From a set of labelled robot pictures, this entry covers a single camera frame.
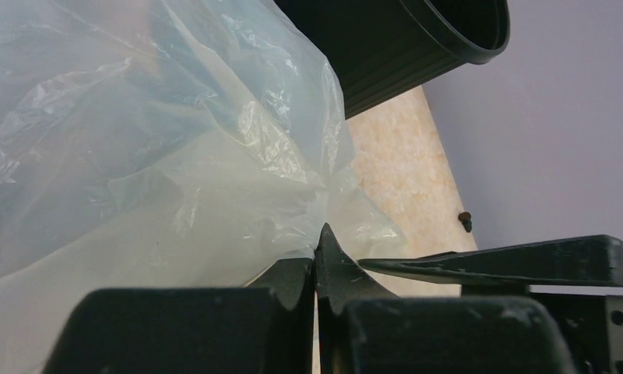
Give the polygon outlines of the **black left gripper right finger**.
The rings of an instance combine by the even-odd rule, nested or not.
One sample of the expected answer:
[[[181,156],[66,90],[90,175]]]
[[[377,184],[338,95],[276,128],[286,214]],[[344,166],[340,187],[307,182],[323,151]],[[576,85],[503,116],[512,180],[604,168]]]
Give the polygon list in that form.
[[[550,313],[531,298],[402,298],[362,270],[329,225],[315,250],[323,373],[574,373]]]

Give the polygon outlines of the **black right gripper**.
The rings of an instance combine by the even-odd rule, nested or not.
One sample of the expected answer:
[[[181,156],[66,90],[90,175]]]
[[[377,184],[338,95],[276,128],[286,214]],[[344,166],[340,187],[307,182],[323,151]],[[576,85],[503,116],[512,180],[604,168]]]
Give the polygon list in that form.
[[[623,288],[623,241],[589,235],[417,259],[360,259],[370,271],[434,284],[462,296],[526,296],[561,330],[580,373],[623,373],[623,295],[533,292],[527,285]]]

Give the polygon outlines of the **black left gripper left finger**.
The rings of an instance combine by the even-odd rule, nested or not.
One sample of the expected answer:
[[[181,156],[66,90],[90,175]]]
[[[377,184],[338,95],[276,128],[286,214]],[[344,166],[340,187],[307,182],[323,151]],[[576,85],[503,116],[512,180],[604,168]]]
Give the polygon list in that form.
[[[243,288],[105,288],[73,310],[46,373],[309,373],[311,259]]]

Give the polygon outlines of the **translucent yellowish trash bag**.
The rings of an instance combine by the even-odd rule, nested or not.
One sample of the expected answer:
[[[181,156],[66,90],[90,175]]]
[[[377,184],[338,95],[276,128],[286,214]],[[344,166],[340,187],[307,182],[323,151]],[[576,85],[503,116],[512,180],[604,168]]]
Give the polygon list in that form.
[[[0,373],[98,288],[243,285],[402,249],[339,81],[272,1],[0,1]]]

